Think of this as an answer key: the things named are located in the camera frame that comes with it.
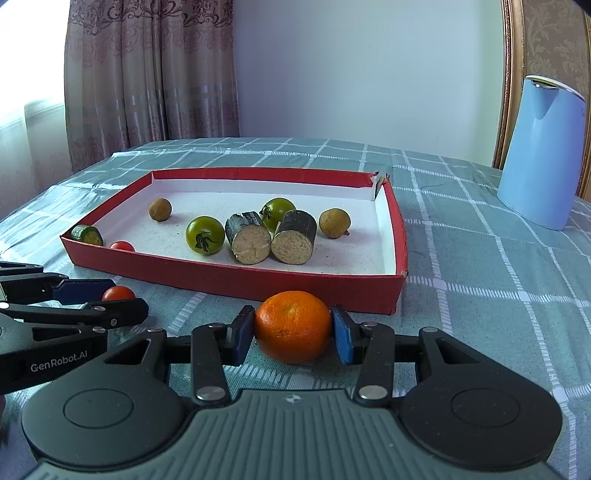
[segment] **kettle lid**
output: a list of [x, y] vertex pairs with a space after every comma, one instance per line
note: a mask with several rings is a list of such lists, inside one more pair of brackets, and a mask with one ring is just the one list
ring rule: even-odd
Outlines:
[[583, 97], [583, 95], [581, 95], [579, 92], [577, 92], [574, 88], [569, 87], [565, 83], [559, 82], [558, 80], [550, 79], [548, 77], [542, 77], [541, 75], [528, 75], [527, 77], [525, 77], [525, 79], [526, 80], [530, 79], [536, 83], [542, 83], [542, 84], [547, 85], [549, 87], [560, 88], [560, 89], [566, 90], [570, 93], [574, 93], [582, 101], [585, 101], [585, 98]]

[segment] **green tomato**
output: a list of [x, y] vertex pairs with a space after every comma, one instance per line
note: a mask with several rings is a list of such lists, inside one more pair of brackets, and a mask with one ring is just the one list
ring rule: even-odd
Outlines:
[[193, 219], [187, 227], [185, 237], [191, 249], [201, 255], [219, 252], [226, 240], [222, 224], [208, 216]]
[[269, 200], [259, 212], [259, 215], [261, 215], [261, 220], [267, 230], [274, 232], [277, 224], [283, 220], [285, 213], [295, 209], [296, 206], [289, 200], [276, 198]]

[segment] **blue checkered tablecloth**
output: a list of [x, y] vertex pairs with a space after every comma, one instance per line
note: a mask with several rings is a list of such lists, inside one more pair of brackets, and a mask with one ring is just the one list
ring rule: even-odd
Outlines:
[[[58, 235], [150, 170], [272, 166], [388, 173], [407, 230], [410, 275], [396, 315], [353, 314], [416, 335], [436, 326], [553, 393], [564, 414], [550, 465], [565, 478], [591, 478], [591, 206], [577, 199], [563, 232], [519, 217], [496, 197], [501, 172], [462, 160], [333, 140], [221, 138], [154, 142], [114, 154], [49, 188], [0, 223], [0, 258], [33, 262], [73, 278], [108, 275], [75, 267]], [[230, 322], [249, 300], [115, 277], [150, 305], [111, 345], [160, 325], [186, 335], [212, 321]], [[351, 388], [357, 368], [334, 350], [292, 367], [253, 344], [241, 367], [226, 367], [230, 388]], [[412, 365], [397, 364], [395, 395], [415, 384]], [[175, 366], [171, 386], [188, 393], [189, 368]], [[0, 430], [0, 478], [14, 480], [33, 457], [20, 411], [40, 387], [7, 396]]]

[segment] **electric kettle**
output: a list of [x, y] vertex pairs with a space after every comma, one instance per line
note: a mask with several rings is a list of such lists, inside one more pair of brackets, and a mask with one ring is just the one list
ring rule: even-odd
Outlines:
[[583, 96], [553, 79], [528, 75], [497, 196], [522, 217], [566, 226], [579, 182], [585, 134]]

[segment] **orange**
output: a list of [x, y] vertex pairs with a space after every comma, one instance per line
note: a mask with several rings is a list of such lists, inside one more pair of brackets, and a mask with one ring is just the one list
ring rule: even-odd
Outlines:
[[284, 291], [259, 307], [254, 330], [265, 354], [286, 364], [303, 364], [326, 348], [332, 320], [322, 300], [306, 291]]

